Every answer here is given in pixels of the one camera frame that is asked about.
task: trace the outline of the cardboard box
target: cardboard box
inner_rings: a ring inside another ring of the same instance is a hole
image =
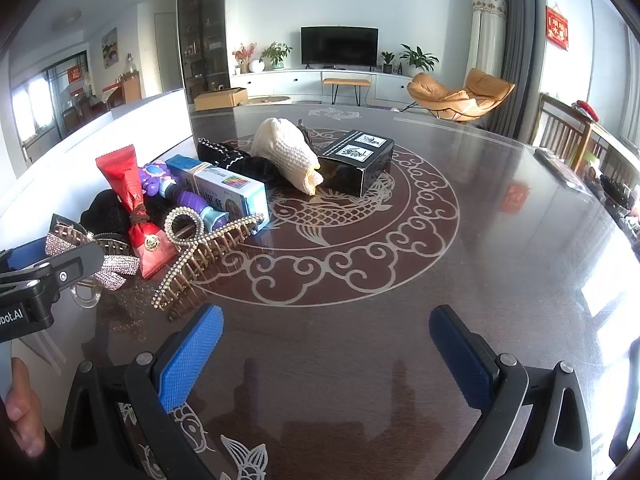
[[[166,164],[180,186],[199,194],[213,209],[228,211],[230,220],[262,213],[258,231],[269,223],[263,183],[184,155],[174,155]]]
[[[228,88],[203,92],[193,100],[193,103],[196,106],[196,111],[211,110],[213,108],[233,108],[248,98],[246,88]]]
[[[318,153],[321,186],[363,196],[391,163],[394,144],[387,137],[351,130]]]

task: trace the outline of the ceiling light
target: ceiling light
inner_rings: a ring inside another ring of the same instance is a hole
[[[53,20],[51,28],[52,30],[62,30],[79,20],[80,16],[82,16],[82,12],[80,10],[68,10]]]

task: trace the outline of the white knitted item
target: white knitted item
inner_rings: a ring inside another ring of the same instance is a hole
[[[291,121],[264,120],[255,134],[251,155],[268,158],[303,193],[315,195],[316,186],[322,184],[322,175],[316,171],[320,169],[318,157]]]

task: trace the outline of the metal bolt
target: metal bolt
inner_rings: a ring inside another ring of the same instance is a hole
[[[568,362],[568,361],[560,361],[560,369],[565,373],[565,374],[572,374],[574,373],[574,366]]]
[[[153,360],[153,358],[154,356],[151,352],[142,352],[142,354],[138,354],[138,357],[136,357],[136,362],[140,366],[145,366],[148,365]]]
[[[505,366],[515,366],[518,360],[511,354],[500,354],[500,362]]]
[[[80,366],[78,367],[78,370],[80,370],[80,373],[85,374],[89,370],[91,370],[91,368],[93,368],[93,367],[94,367],[94,364],[91,361],[89,361],[89,359],[87,359],[87,360],[82,361],[80,363]]]

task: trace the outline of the dark wooden table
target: dark wooden table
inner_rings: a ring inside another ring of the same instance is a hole
[[[271,116],[303,119],[316,143],[352,128],[392,137],[392,170],[362,200],[271,193],[270,229],[220,263],[179,320],[149,306],[158,276],[105,292],[92,310],[63,294],[46,336],[26,339],[59,371],[38,389],[50,428],[62,422],[82,359],[123,364],[155,351],[210,301],[222,307],[224,332],[174,415],[216,475],[222,454],[222,469],[238,476],[224,435],[249,450],[264,444],[273,480],[434,478],[478,418],[428,335],[431,310],[449,303],[498,353],[537,367],[574,364],[593,477],[606,476],[626,352],[640,335],[640,265],[602,206],[560,186],[527,146],[419,114],[239,107],[194,115],[194,137],[244,147]]]

